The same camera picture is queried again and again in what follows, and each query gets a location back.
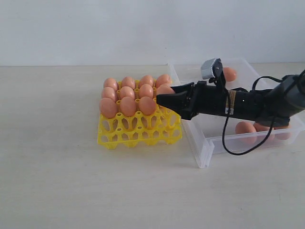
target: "brown egg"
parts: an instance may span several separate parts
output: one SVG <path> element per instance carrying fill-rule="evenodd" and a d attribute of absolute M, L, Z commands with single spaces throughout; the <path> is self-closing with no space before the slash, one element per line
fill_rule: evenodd
<path fill-rule="evenodd" d="M 104 87 L 112 87 L 115 91 L 119 89 L 118 82 L 113 78 L 108 78 L 104 81 Z"/>
<path fill-rule="evenodd" d="M 255 132 L 256 132 L 255 127 L 249 122 L 244 122 L 244 121 L 239 122 L 235 127 L 235 133 L 237 135 L 246 134 L 246 133 L 255 133 Z M 247 144 L 252 145 L 256 142 L 257 137 L 256 136 L 246 137 L 246 138 L 241 138 L 240 140 Z"/>
<path fill-rule="evenodd" d="M 100 112 L 106 118 L 114 118 L 118 113 L 118 107 L 112 99 L 102 98 L 100 100 Z"/>
<path fill-rule="evenodd" d="M 139 88 L 141 88 L 141 86 L 144 84 L 149 84 L 151 87 L 153 87 L 153 83 L 153 77 L 151 75 L 145 75 L 139 82 Z"/>
<path fill-rule="evenodd" d="M 224 78 L 227 82 L 236 80 L 237 73 L 236 73 L 235 69 L 229 68 L 229 67 L 224 67 Z"/>
<path fill-rule="evenodd" d="M 139 97 L 150 97 L 153 98 L 153 89 L 149 84 L 143 84 L 139 90 Z"/>
<path fill-rule="evenodd" d="M 260 125 L 259 123 L 254 123 L 253 126 L 254 126 L 254 128 L 256 129 L 257 132 L 269 131 L 269 129 L 270 129 L 270 127 Z M 265 136 L 259 136 L 258 138 L 259 138 L 260 141 L 262 141 L 265 138 Z M 275 135 L 270 135 L 267 139 L 267 142 L 273 141 L 274 138 L 275 138 Z"/>
<path fill-rule="evenodd" d="M 126 76 L 123 80 L 122 80 L 122 84 L 121 87 L 131 87 L 132 89 L 135 88 L 135 81 L 132 77 L 130 76 Z"/>
<path fill-rule="evenodd" d="M 282 129 L 289 129 L 289 128 L 291 128 L 290 125 L 288 125 L 288 126 L 282 126 L 282 127 L 275 127 L 274 129 L 275 129 L 275 130 L 282 130 Z M 277 139 L 280 139 L 280 140 L 287 140 L 287 139 L 289 139 L 289 138 L 291 137 L 291 133 L 288 132 L 288 133 L 276 134 L 275 137 L 276 137 Z"/>
<path fill-rule="evenodd" d="M 131 97 L 133 100 L 135 98 L 134 91 L 131 87 L 124 86 L 120 89 L 120 98 Z"/>
<path fill-rule="evenodd" d="M 164 83 L 171 83 L 171 78 L 168 74 L 160 75 L 156 81 L 155 87 L 158 88 Z"/>
<path fill-rule="evenodd" d="M 142 97 L 139 101 L 139 109 L 144 115 L 152 115 L 157 109 L 157 104 L 150 97 Z"/>
<path fill-rule="evenodd" d="M 105 87 L 102 91 L 102 98 L 110 98 L 116 102 L 118 100 L 118 95 L 112 87 Z"/>
<path fill-rule="evenodd" d="M 159 94 L 175 94 L 175 91 L 169 86 L 169 83 L 164 83 L 157 88 L 157 95 Z"/>
<path fill-rule="evenodd" d="M 120 102 L 120 110 L 126 117 L 134 116 L 137 111 L 135 100 L 131 97 L 124 97 Z"/>

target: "yellow egg tray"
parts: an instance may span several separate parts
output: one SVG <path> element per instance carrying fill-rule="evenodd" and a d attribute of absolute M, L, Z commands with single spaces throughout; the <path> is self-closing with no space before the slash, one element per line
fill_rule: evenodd
<path fill-rule="evenodd" d="M 148 146 L 159 141 L 174 144 L 181 138 L 181 117 L 159 105 L 152 115 L 144 115 L 138 110 L 132 117 L 126 117 L 119 112 L 114 118 L 108 119 L 100 114 L 97 143 L 107 149 L 115 149 L 118 144 L 135 147 L 139 142 L 145 142 Z"/>

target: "label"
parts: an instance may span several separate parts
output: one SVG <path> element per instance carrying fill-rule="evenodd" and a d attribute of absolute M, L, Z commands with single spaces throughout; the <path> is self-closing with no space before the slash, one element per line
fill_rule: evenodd
<path fill-rule="evenodd" d="M 231 100 L 231 109 L 230 109 L 230 115 L 234 114 L 234 104 L 235 104 L 235 97 L 236 97 L 236 91 L 229 91 L 230 100 Z M 224 113 L 228 114 L 229 111 L 229 101 L 228 98 L 226 99 L 225 103 L 225 110 Z"/>

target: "table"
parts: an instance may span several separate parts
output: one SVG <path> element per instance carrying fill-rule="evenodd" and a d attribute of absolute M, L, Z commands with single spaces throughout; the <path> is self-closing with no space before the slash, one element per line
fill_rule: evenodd
<path fill-rule="evenodd" d="M 282 77 L 305 63 L 253 66 Z M 143 72 L 166 66 L 0 67 L 1 229 L 304 228 L 305 133 L 289 146 L 215 155 L 208 169 L 186 137 L 97 145 L 103 80 Z"/>

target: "transparent plastic box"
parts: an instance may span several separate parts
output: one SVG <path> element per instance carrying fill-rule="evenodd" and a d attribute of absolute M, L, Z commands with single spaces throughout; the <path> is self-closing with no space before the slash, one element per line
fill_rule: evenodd
<path fill-rule="evenodd" d="M 258 73 L 252 66 L 243 58 L 222 59 L 224 67 L 232 67 L 237 71 L 237 79 L 226 84 L 227 89 L 243 87 L 246 90 L 252 88 L 252 84 L 259 77 Z M 173 85 L 181 85 L 189 82 L 197 83 L 201 78 L 200 67 L 203 62 L 192 65 L 175 65 L 168 64 L 169 74 L 173 80 Z M 261 79 L 257 84 L 257 90 L 274 88 L 276 84 L 272 81 Z M 245 151 L 259 143 L 267 131 L 235 134 L 235 126 L 240 119 L 230 118 L 225 135 L 225 144 L 228 149 L 234 152 Z M 212 154 L 226 152 L 222 145 L 222 131 L 224 127 L 225 117 L 213 116 L 208 114 L 199 114 L 191 121 L 183 120 L 184 129 L 192 147 L 193 154 L 200 168 L 208 167 L 211 161 Z M 280 146 L 291 144 L 301 131 L 305 130 L 305 124 L 301 119 L 294 115 L 290 122 L 291 128 L 274 130 L 273 135 L 291 134 L 287 140 L 274 138 L 273 141 L 266 141 L 260 148 Z M 246 144 L 242 141 L 243 138 L 256 136 L 257 141 L 253 144 Z"/>

